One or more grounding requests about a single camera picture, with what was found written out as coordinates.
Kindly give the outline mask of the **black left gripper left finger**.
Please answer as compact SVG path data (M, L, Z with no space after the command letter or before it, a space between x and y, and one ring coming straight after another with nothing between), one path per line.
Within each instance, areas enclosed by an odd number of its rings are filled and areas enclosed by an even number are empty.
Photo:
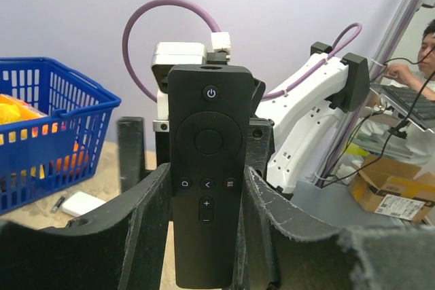
M63 228L1 221L2 289L159 289L170 166Z

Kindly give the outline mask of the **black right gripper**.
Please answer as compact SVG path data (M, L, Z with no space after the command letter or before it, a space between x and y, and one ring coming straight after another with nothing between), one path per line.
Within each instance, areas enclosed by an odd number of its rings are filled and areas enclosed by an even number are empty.
M254 79L246 157L246 165L255 169L264 180L267 176L267 162L274 153L273 128L270 120L258 118L254 111L260 104L265 88L263 81ZM159 166L170 161L167 94L158 90L156 103L158 106L158 118L155 120L156 165Z

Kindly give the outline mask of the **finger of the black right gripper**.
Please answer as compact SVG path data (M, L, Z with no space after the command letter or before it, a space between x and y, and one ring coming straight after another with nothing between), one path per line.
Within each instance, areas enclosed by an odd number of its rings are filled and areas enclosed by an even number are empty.
M121 192L127 192L145 177L144 119L121 117L117 121Z

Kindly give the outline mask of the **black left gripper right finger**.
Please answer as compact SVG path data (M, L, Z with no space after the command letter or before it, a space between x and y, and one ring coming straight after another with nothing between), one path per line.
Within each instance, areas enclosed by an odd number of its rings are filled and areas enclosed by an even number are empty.
M434 228L336 228L245 169L243 222L251 289L433 289Z

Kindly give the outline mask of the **black remote control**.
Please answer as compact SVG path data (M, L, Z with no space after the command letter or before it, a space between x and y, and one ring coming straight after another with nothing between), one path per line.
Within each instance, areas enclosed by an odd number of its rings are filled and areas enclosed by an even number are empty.
M168 76L175 280L232 283L254 78L245 67L177 65Z

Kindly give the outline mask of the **black AAA battery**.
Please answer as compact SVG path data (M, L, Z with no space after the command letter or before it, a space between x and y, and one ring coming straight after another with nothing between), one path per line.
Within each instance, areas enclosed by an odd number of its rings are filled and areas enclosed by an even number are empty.
M53 207L50 209L50 212L52 213L52 214L54 214L54 213L56 213L58 210L59 210L59 208L60 208L60 206L62 205L62 203L65 201L65 197L64 196L61 196L56 202L55 202L55 204L53 205Z

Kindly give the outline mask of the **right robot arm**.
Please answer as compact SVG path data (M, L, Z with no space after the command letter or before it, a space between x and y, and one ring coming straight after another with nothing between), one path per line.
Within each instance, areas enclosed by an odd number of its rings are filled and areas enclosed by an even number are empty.
M194 188L210 196L218 188L241 183L229 167L247 148L248 119L265 119L273 127L273 152L263 177L291 194L309 156L325 131L342 115L355 111L368 92L366 59L348 54L333 57L322 43L304 67L274 94L245 74L222 79L230 60L227 48L208 52L196 42L160 42L152 72L158 83L158 119L172 118L170 142L181 158L173 193Z

